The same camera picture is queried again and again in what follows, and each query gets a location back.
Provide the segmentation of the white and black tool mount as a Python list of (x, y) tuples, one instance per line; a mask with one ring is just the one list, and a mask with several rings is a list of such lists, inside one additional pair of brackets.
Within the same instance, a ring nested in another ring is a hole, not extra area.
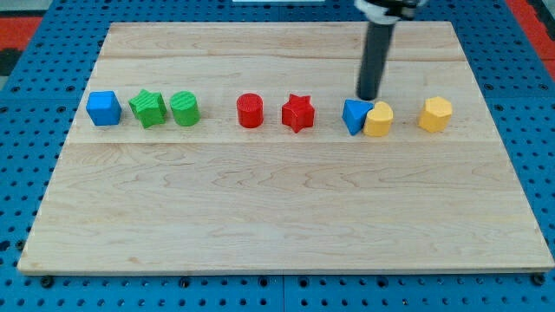
[(413, 20), (428, 0), (355, 0), (355, 7), (372, 23)]

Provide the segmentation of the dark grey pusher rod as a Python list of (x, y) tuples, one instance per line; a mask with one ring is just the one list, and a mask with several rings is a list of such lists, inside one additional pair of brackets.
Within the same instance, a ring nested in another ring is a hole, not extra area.
[(362, 100), (371, 101), (378, 95), (394, 29), (394, 23), (368, 24), (356, 85), (356, 94)]

